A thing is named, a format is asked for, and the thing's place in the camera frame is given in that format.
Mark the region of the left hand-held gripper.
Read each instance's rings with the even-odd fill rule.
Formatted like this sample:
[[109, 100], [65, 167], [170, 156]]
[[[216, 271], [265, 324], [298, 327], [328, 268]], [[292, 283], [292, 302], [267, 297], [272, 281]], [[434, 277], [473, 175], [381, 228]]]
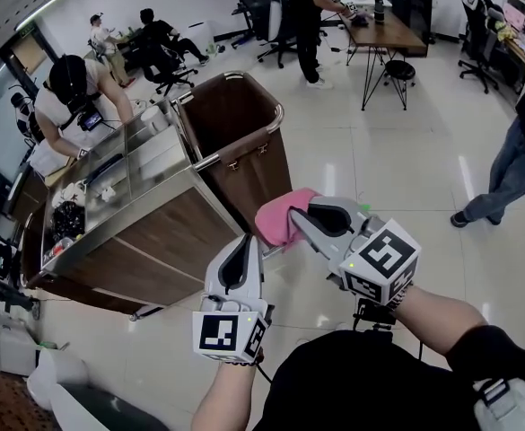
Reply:
[[[263, 274], [260, 242], [246, 233], [229, 242], [211, 260], [205, 290], [227, 295], [243, 286], [247, 275], [247, 295], [261, 296]], [[192, 315], [194, 352], [227, 364], [255, 364], [273, 310], [274, 306], [263, 299], [201, 295], [200, 307]]]

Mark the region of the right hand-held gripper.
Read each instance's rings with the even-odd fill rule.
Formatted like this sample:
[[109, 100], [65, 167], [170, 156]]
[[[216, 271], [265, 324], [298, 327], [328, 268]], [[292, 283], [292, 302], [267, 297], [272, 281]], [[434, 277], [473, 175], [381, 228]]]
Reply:
[[329, 278], [381, 306], [396, 306], [416, 272], [421, 246], [395, 220], [368, 215], [350, 198], [315, 197], [290, 219], [328, 260]]

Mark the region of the pink cloth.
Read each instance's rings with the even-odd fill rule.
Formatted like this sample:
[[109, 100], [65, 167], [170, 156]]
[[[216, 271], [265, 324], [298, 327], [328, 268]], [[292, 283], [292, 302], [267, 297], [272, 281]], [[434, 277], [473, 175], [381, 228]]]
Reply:
[[303, 188], [290, 191], [262, 206], [255, 216], [255, 225], [267, 244], [275, 247], [290, 247], [302, 239], [300, 229], [290, 219], [292, 208], [308, 211], [310, 202], [319, 196], [313, 189]]

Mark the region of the brown fabric laundry hamper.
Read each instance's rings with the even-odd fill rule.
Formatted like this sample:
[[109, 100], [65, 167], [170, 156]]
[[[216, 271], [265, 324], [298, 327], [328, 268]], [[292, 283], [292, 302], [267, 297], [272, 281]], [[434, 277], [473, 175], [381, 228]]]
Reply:
[[292, 190], [284, 107], [240, 71], [199, 84], [173, 105], [198, 176], [244, 232], [257, 233], [258, 210]]
[[29, 215], [21, 241], [21, 283], [27, 289], [42, 288], [46, 273], [42, 271], [44, 210]]

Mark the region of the person's left forearm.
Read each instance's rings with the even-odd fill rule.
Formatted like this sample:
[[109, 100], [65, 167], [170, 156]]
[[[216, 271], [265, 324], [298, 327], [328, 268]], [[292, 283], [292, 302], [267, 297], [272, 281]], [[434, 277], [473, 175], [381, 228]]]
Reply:
[[191, 431], [245, 431], [250, 418], [254, 365], [221, 363], [191, 422]]

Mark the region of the steel and wood housekeeping cart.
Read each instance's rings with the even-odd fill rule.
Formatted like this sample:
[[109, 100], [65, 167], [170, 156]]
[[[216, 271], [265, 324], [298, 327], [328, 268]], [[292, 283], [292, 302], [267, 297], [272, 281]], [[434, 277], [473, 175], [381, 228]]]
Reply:
[[[48, 262], [42, 257], [46, 277], [37, 289], [139, 319], [201, 291], [210, 260], [241, 233], [198, 176], [171, 102], [159, 108], [170, 122], [166, 130], [152, 136], [140, 118], [132, 119], [48, 184], [53, 197], [114, 154], [124, 155], [88, 186], [83, 237]], [[104, 202], [107, 187], [116, 196]], [[56, 241], [51, 201], [41, 209], [44, 255]]]

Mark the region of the metal wrist watch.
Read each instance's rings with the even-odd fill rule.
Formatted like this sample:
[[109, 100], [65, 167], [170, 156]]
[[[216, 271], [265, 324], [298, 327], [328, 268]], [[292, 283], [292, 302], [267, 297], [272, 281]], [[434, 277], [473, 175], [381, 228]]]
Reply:
[[387, 303], [386, 307], [391, 311], [395, 312], [397, 308], [402, 304], [403, 300], [405, 299], [405, 296], [407, 294], [407, 291], [409, 288], [413, 285], [413, 282], [410, 281], [406, 285], [404, 285], [400, 291]]

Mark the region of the person's black shirt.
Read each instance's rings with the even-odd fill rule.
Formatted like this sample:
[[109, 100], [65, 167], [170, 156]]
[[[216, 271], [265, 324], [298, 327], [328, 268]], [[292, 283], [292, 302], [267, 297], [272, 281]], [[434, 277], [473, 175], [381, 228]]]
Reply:
[[445, 358], [442, 369], [371, 333], [333, 331], [280, 365], [253, 431], [480, 431], [475, 383], [525, 382], [525, 349], [493, 325]]

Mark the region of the black oblong object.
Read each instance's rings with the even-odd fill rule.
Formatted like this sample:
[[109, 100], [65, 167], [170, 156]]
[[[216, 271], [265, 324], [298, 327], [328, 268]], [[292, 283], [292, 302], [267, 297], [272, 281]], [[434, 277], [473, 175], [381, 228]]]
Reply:
[[91, 171], [88, 176], [83, 180], [83, 185], [90, 186], [98, 177], [100, 177], [105, 171], [110, 169], [114, 164], [124, 159], [123, 154], [114, 154], [107, 161], [100, 164], [96, 169]]

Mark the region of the black round stool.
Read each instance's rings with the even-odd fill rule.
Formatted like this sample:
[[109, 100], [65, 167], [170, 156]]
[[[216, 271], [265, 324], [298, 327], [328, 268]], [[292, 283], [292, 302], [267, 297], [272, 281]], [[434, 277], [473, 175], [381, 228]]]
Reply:
[[405, 60], [390, 60], [385, 65], [384, 85], [392, 85], [402, 103], [403, 110], [407, 110], [407, 91], [416, 85], [416, 70]]

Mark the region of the clear bottle red label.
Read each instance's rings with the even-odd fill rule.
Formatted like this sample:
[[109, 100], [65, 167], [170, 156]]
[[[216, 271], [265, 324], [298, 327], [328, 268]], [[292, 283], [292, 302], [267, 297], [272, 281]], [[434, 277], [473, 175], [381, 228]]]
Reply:
[[70, 246], [72, 246], [75, 242], [80, 240], [82, 237], [83, 236], [81, 234], [78, 234], [75, 237], [68, 237], [68, 236], [63, 237], [58, 242], [56, 242], [55, 245], [43, 255], [43, 260], [45, 262], [50, 261], [51, 259], [55, 258], [58, 254], [68, 249]]

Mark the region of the wooden desk black legs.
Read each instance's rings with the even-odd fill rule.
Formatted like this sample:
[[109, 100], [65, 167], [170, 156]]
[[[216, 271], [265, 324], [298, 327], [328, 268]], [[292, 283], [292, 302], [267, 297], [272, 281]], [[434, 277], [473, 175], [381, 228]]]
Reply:
[[425, 44], [390, 9], [385, 10], [383, 25], [371, 21], [367, 27], [353, 27], [346, 18], [341, 17], [341, 21], [348, 34], [346, 65], [351, 65], [359, 49], [366, 50], [366, 73], [361, 104], [361, 110], [365, 111], [379, 84], [384, 84], [386, 63], [390, 60], [407, 62], [407, 51], [425, 48]]

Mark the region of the white grey office chair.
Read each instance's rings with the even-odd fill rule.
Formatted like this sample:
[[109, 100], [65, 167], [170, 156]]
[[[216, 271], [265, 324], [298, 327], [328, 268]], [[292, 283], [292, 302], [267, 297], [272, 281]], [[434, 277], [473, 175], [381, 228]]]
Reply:
[[297, 53], [296, 29], [286, 0], [270, 0], [267, 34], [263, 40], [265, 41], [264, 46], [268, 46], [268, 49], [258, 55], [259, 63], [263, 63], [266, 57], [276, 55], [277, 66], [283, 69], [284, 54]]

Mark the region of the white floor printer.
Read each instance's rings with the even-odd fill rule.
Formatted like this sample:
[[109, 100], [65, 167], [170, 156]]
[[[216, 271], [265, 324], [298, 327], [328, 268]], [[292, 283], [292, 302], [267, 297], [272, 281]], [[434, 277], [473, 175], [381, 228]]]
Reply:
[[28, 377], [36, 368], [38, 345], [17, 320], [0, 318], [0, 372]]

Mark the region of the black white office chair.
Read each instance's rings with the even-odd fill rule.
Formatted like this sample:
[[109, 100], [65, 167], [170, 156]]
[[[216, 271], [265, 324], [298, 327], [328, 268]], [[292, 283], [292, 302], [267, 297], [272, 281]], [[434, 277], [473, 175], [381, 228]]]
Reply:
[[466, 75], [473, 75], [482, 84], [485, 94], [489, 94], [489, 86], [498, 91], [499, 84], [490, 75], [490, 70], [501, 69], [506, 52], [501, 47], [496, 32], [489, 27], [488, 0], [461, 0], [461, 2], [467, 16], [462, 51], [474, 63], [460, 59], [458, 66], [466, 69], [459, 73], [459, 78], [464, 79]]

